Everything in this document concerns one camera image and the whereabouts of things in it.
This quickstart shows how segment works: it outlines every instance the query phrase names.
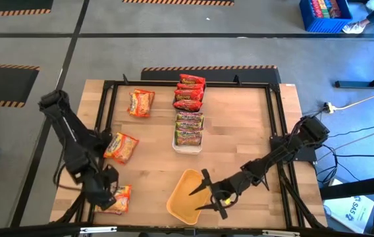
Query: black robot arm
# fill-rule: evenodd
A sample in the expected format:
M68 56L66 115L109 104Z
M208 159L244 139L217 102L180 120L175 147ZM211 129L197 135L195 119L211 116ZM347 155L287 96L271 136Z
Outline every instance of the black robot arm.
M39 106L63 145L65 168L73 181L83 184L82 192L88 202L102 209L110 207L115 203L111 183L118 185L119 174L111 166L102 170L96 161L107 149L110 136L88 130L71 110L64 91L43 96Z
M241 171L226 178L222 181L212 183L210 175L206 169L201 172L204 179L199 187L197 187L190 195L193 195L204 188L209 187L211 190L211 203L197 209L213 209L219 211L222 218L228 217L226 208L232 207L237 201L238 197L251 185L257 186L264 183L269 189L265 175L270 167L283 161L289 163L292 161L294 155L303 147L319 148L321 144L326 141L329 130L316 117L302 117L295 125L292 133L282 138L280 145L272 150L269 154L261 159L249 161L241 167ZM300 199L299 195L294 191L291 183L286 177L283 169L280 172L281 182L286 186L294 201L297 202L298 207L304 214L313 228L323 228L323 225L317 222L314 216L309 212L306 205ZM234 201L228 201L227 205L223 205L221 201L227 200L232 194L235 194Z

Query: shoe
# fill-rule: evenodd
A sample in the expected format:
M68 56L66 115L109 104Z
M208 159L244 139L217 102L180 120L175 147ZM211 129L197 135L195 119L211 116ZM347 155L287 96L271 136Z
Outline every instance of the shoe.
M360 22L354 22L354 23L347 24L346 26L344 26L342 31L345 34L361 34L363 33L364 28L365 26L362 26Z

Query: concrete floor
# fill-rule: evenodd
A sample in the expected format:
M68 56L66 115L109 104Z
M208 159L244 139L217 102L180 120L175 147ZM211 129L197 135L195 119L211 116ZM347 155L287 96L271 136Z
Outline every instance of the concrete floor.
M83 0L55 1L51 14L0 18L0 32L72 33ZM220 32L305 33L299 0L239 0L234 8L123 4L91 1L82 32ZM354 19L363 19L363 5L350 5ZM365 33L374 33L370 26ZM69 39L0 39L0 63L37 65L41 72L22 109L0 109L0 227L8 225L24 181L43 116L37 102L55 88ZM335 80L374 79L374 39L79 39L65 80L76 111L84 80L139 80L146 66L277 65L282 83L296 84L303 113L330 101L341 107L374 95L374 90L332 87ZM331 134L374 125L374 99L333 115L323 115ZM332 138L337 147L372 131ZM55 197L52 174L61 145L50 132L23 225L44 224ZM318 157L325 154L317 150ZM340 154L374 154L374 136L339 150ZM359 179L374 177L374 158L341 158ZM328 156L317 170L333 164ZM354 179L342 168L337 177Z

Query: yellow and black hazard stripe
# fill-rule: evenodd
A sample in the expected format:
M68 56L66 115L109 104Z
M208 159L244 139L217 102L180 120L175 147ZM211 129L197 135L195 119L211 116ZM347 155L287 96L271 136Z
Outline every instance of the yellow and black hazard stripe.
M26 66L26 65L0 65L0 68L40 70L40 67L38 66Z
M155 3L179 5L234 6L234 0L122 0L123 3Z
M21 108L23 106L24 106L24 102L18 102L18 101L0 101L0 107Z
M170 70L240 70L240 69L275 69L275 65L250 65L250 66L168 66L143 68L145 71L170 71Z
M0 16L22 16L22 15L28 15L28 14L47 14L50 12L51 12L51 9L0 11Z

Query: orange plastic bowl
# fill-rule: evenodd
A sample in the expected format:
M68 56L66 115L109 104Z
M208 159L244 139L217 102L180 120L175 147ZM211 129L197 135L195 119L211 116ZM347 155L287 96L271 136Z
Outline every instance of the orange plastic bowl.
M205 205L209 200L208 188L189 196L201 184L202 176L199 172L188 169L182 174L171 197L167 202L167 210L174 217L186 224L196 224L201 210L196 208Z

